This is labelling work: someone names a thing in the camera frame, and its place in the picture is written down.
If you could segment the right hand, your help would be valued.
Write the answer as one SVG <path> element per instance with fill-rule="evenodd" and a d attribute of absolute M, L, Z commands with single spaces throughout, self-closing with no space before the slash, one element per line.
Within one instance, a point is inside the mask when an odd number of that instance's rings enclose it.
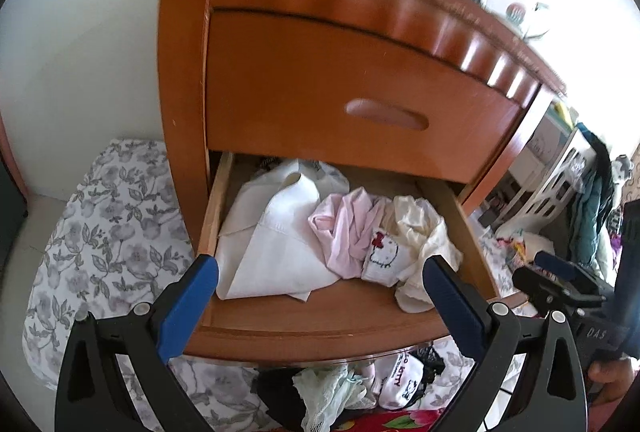
<path fill-rule="evenodd" d="M 608 404 L 622 398 L 634 382 L 635 376 L 632 358 L 593 362 L 588 369 L 588 378 L 591 382 L 602 386 L 592 402 L 593 406 Z"/>

